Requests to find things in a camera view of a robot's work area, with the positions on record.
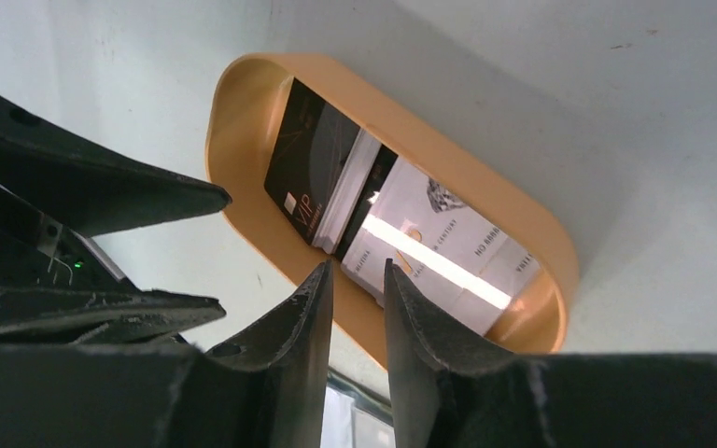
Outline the orange oval tray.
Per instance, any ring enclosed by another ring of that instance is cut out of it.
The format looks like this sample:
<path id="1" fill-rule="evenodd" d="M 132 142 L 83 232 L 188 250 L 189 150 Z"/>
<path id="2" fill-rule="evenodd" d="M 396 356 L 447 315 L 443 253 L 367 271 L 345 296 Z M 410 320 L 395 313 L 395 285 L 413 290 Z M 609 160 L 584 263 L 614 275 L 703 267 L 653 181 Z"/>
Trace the orange oval tray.
<path id="1" fill-rule="evenodd" d="M 289 83 L 298 79 L 521 243 L 541 269 L 487 338 L 517 353 L 555 353 L 579 284 L 575 246 L 543 205 L 342 63 L 317 53 L 249 53 L 223 72 L 205 145 L 208 179 L 229 192 L 224 216 L 291 283 L 326 255 L 293 230 L 264 188 Z"/>

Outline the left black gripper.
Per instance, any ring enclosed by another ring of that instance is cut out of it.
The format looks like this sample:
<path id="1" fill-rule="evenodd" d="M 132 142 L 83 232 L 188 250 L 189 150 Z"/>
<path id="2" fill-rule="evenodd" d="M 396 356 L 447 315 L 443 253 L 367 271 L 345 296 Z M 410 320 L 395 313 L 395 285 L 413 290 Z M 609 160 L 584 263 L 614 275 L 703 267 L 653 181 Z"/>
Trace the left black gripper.
<path id="1" fill-rule="evenodd" d="M 214 214 L 232 201 L 224 188 L 122 156 L 1 96 L 0 184 L 0 285 L 10 286 L 0 286 L 0 344 L 145 343 L 226 315 L 213 298 L 136 290 L 75 232 Z"/>

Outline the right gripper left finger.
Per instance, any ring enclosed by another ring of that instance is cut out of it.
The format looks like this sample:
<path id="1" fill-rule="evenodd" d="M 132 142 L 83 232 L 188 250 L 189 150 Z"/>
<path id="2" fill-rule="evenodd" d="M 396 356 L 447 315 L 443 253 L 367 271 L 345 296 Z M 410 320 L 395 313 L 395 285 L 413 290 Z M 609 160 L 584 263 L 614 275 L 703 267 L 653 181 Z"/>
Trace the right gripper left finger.
<path id="1" fill-rule="evenodd" d="M 317 447 L 333 269 L 207 352 L 0 345 L 0 447 Z"/>

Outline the stack of cards in tray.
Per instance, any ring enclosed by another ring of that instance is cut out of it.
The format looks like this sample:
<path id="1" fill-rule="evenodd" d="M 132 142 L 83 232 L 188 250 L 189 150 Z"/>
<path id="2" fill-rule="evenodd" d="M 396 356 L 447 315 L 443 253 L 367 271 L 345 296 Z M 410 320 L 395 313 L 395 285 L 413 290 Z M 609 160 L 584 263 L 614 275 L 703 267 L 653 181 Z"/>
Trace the stack of cards in tray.
<path id="1" fill-rule="evenodd" d="M 379 304 L 393 261 L 450 316 L 487 333 L 539 272 L 538 260 L 367 131 L 348 141 L 313 245 Z"/>

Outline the black card in tray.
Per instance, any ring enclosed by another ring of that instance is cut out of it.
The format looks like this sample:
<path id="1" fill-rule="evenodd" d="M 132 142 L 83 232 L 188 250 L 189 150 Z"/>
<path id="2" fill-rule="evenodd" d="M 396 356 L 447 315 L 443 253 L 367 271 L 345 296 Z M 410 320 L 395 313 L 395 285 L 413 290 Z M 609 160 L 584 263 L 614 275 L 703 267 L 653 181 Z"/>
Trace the black card in tray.
<path id="1" fill-rule="evenodd" d="M 307 244 L 315 238 L 358 136 L 356 122 L 292 80 L 264 188 Z"/>

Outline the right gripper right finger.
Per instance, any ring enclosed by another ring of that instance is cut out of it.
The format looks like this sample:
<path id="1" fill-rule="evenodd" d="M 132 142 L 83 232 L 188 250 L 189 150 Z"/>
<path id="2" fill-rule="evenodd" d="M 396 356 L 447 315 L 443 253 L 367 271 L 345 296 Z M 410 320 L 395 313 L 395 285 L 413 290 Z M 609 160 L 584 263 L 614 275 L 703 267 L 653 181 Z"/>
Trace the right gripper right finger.
<path id="1" fill-rule="evenodd" d="M 717 447 L 717 354 L 516 354 L 385 267 L 400 447 Z"/>

